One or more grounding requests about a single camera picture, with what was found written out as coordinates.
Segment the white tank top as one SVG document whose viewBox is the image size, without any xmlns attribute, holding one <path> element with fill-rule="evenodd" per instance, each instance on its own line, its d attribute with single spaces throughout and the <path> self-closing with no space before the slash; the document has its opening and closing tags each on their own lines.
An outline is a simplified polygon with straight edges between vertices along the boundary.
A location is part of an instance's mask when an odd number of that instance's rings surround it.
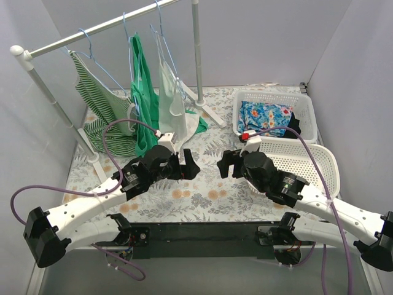
<svg viewBox="0 0 393 295">
<path fill-rule="evenodd" d="M 196 133 L 199 115 L 186 112 L 179 79 L 165 59 L 163 39 L 158 33 L 155 37 L 159 57 L 159 130 L 174 134 L 173 143 L 178 151 Z"/>
</svg>

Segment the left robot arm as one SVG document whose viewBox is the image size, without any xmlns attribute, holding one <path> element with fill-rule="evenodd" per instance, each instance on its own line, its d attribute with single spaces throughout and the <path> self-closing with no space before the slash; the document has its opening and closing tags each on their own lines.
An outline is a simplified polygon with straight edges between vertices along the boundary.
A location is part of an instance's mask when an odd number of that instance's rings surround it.
<svg viewBox="0 0 393 295">
<path fill-rule="evenodd" d="M 200 172 L 189 149 L 184 163 L 167 147 L 157 145 L 145 156 L 129 161 L 88 195 L 47 211 L 37 207 L 29 212 L 24 239 L 38 267 L 58 262 L 71 247 L 71 232 L 89 219 L 125 203 L 149 190 L 163 179 L 193 180 Z"/>
</svg>

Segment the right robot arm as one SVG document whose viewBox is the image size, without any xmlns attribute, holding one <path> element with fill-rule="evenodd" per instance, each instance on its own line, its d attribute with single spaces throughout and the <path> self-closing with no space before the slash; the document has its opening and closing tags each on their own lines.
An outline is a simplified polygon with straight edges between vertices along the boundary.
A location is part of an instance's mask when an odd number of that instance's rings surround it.
<svg viewBox="0 0 393 295">
<path fill-rule="evenodd" d="M 385 272 L 392 271 L 392 211 L 374 213 L 340 199 L 328 198 L 293 173 L 278 170 L 260 151 L 234 152 L 234 177 L 245 178 L 279 205 L 316 215 L 355 236 L 361 258 Z"/>
</svg>

